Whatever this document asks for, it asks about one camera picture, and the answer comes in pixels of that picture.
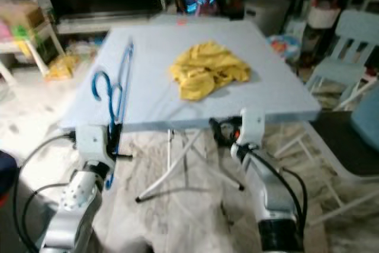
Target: table leg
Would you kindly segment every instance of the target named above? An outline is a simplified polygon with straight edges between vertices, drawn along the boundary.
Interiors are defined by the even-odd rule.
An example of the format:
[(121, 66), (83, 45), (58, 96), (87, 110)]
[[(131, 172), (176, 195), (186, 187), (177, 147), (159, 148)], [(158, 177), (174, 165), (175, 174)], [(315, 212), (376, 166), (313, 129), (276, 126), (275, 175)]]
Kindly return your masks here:
[(141, 203), (142, 201), (144, 201), (147, 198), (149, 198), (149, 196), (151, 195), (151, 193), (153, 191), (155, 191), (158, 187), (160, 187), (160, 185), (162, 185), (163, 182), (165, 182), (171, 176), (171, 174), (174, 172), (174, 170), (176, 170), (177, 167), (180, 165), (180, 162), (183, 161), (183, 159), (184, 159), (185, 155), (187, 154), (188, 150), (195, 143), (195, 141), (200, 136), (200, 134), (201, 134), (201, 130), (198, 130), (195, 133), (194, 137), (191, 140), (189, 140), (189, 142), (185, 145), (185, 147), (183, 148), (182, 152), (178, 156), (178, 159), (170, 166), (170, 168), (166, 171), (166, 173), (164, 173), (162, 177), (160, 177), (156, 182), (154, 182), (149, 188), (147, 188), (146, 190), (144, 190), (144, 192), (142, 192), (141, 195), (139, 195), (136, 198), (136, 202), (137, 203)]
[(15, 85), (17, 83), (16, 79), (13, 77), (10, 71), (1, 62), (1, 59), (0, 59), (0, 73), (4, 77), (8, 85)]
[(283, 136), (284, 136), (284, 123), (281, 123), (280, 129), (279, 129), (279, 138), (278, 138), (278, 143), (277, 143), (277, 150), (279, 150), (282, 147)]
[(66, 55), (65, 50), (63, 49), (62, 45), (60, 44), (60, 41), (58, 40), (57, 35), (55, 34), (54, 29), (53, 29), (51, 24), (49, 24), (49, 30), (50, 30), (50, 37), (52, 38), (54, 46), (57, 49), (58, 53), (61, 56)]
[(31, 41), (26, 40), (25, 43), (28, 46), (28, 48), (29, 48), (29, 50), (31, 52), (31, 55), (33, 56), (33, 59), (36, 61), (36, 65), (38, 66), (38, 68), (39, 68), (40, 72), (42, 73), (42, 75), (45, 75), (46, 73), (48, 73), (49, 72), (48, 67), (43, 62), (41, 56), (38, 54), (37, 49), (33, 46), (33, 44), (31, 43)]
[[(184, 140), (184, 143), (188, 143), (188, 139), (185, 136), (182, 135), (182, 138)], [(196, 153), (196, 155), (200, 158), (200, 160), (206, 164), (207, 170), (209, 172), (211, 172), (213, 175), (215, 175), (217, 178), (220, 178), (224, 182), (228, 183), (229, 185), (231, 185), (234, 188), (237, 188), (240, 191), (243, 191), (245, 189), (245, 187), (240, 182), (228, 177), (225, 173), (223, 173), (221, 171), (221, 169), (216, 170), (216, 169), (209, 167), (207, 164), (206, 158), (200, 153), (200, 151), (194, 145), (191, 146), (191, 149), (193, 152)]]
[(172, 130), (167, 131), (167, 170), (171, 168), (171, 142)]
[(374, 78), (372, 80), (370, 80), (369, 82), (367, 82), (361, 89), (358, 89), (356, 92), (354, 92), (348, 99), (346, 99), (345, 101), (343, 101), (342, 103), (340, 103), (335, 109), (334, 111), (337, 111), (337, 110), (340, 110), (340, 109), (343, 109), (345, 108), (348, 104), (350, 104), (351, 102), (353, 102), (355, 99), (357, 99), (363, 92), (367, 91), (368, 89), (370, 89), (372, 86), (374, 86), (376, 83), (377, 83), (377, 78)]

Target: tv stand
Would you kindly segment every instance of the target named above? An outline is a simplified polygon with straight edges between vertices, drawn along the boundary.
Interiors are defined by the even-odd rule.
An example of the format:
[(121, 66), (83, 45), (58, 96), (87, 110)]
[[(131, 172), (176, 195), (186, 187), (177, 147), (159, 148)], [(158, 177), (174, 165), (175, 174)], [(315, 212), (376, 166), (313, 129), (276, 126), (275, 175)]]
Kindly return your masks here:
[(62, 20), (57, 26), (58, 34), (85, 34), (107, 32), (121, 25), (144, 25), (149, 22), (148, 16), (123, 18), (87, 18)]

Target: colorful items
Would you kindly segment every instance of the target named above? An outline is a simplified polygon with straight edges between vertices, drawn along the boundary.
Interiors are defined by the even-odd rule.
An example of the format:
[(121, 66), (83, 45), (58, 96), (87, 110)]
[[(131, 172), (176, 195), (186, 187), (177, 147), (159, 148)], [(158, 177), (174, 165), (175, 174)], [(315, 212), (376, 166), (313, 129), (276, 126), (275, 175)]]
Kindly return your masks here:
[(20, 48), (21, 52), (24, 54), (24, 56), (28, 59), (33, 58), (33, 55), (31, 54), (31, 51), (26, 44), (25, 40), (29, 39), (35, 39), (38, 47), (43, 47), (43, 51), (46, 52), (43, 42), (41, 38), (38, 36), (38, 34), (33, 30), (27, 30), (24, 26), (18, 25), (12, 27), (12, 35), (14, 38), (14, 41), (16, 45)]
[(300, 54), (301, 44), (293, 36), (279, 35), (267, 38), (271, 47), (284, 59), (291, 60)]

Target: black cushion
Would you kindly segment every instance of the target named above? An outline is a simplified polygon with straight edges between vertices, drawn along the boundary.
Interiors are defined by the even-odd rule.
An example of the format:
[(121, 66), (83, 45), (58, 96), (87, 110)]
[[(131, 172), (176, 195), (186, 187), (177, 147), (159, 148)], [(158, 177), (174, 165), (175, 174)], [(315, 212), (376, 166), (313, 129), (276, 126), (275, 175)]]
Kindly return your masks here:
[(351, 112), (323, 112), (311, 123), (346, 170), (354, 175), (379, 175), (379, 152), (352, 128)]

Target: white storage container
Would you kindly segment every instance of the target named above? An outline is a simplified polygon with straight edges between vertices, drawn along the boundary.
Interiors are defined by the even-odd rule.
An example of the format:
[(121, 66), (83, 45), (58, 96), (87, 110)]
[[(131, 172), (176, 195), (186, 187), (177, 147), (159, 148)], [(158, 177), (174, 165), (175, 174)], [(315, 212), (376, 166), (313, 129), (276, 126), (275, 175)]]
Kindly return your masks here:
[(265, 36), (280, 32), (288, 8), (289, 0), (247, 0), (245, 19), (254, 22)]
[(340, 8), (311, 7), (307, 19), (308, 25), (314, 29), (332, 28), (340, 11)]

